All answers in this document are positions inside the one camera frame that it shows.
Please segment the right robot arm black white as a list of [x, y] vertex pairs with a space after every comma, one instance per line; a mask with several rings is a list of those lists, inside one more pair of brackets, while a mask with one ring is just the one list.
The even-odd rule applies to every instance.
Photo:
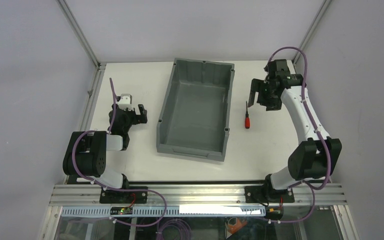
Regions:
[[289, 156], [286, 167], [265, 177], [261, 194], [275, 201], [292, 187], [320, 178], [322, 184], [312, 189], [322, 189], [333, 173], [342, 143], [332, 138], [320, 123], [307, 96], [303, 75], [292, 74], [285, 59], [268, 62], [264, 71], [265, 79], [252, 79], [246, 106], [250, 108], [258, 103], [267, 111], [285, 106], [295, 127], [298, 146]]

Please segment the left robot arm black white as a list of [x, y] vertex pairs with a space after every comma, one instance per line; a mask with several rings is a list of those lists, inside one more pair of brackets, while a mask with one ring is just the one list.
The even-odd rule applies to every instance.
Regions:
[[127, 150], [132, 126], [146, 124], [147, 113], [143, 104], [136, 109], [120, 108], [114, 105], [108, 113], [110, 126], [107, 130], [74, 131], [62, 162], [67, 176], [83, 178], [106, 189], [130, 188], [125, 174], [107, 167], [107, 152]]

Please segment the red handled screwdriver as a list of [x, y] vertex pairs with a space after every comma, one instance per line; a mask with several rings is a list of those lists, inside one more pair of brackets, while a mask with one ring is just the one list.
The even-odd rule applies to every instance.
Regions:
[[249, 117], [249, 111], [248, 111], [248, 102], [245, 102], [245, 120], [244, 120], [244, 127], [246, 129], [249, 129], [251, 127], [250, 117]]

